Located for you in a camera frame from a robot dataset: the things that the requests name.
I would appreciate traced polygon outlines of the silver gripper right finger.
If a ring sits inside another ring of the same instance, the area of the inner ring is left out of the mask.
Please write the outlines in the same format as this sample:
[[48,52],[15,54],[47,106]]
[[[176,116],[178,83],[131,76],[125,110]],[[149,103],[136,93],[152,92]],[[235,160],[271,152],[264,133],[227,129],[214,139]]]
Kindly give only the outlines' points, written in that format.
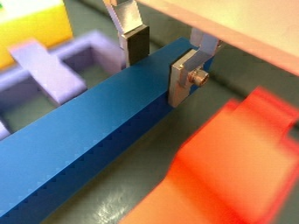
[[191,93],[191,87],[202,87],[210,78],[203,69],[206,62],[220,49],[220,40],[198,28],[191,29],[191,45],[188,50],[171,65],[168,103],[175,108]]

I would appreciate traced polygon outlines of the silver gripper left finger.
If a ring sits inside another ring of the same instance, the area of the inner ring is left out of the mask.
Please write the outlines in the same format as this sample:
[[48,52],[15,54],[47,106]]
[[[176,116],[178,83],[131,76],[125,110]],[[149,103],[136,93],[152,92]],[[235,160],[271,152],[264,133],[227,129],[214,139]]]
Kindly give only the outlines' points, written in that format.
[[149,54],[149,27],[144,24],[136,0],[103,0],[117,30],[124,67]]

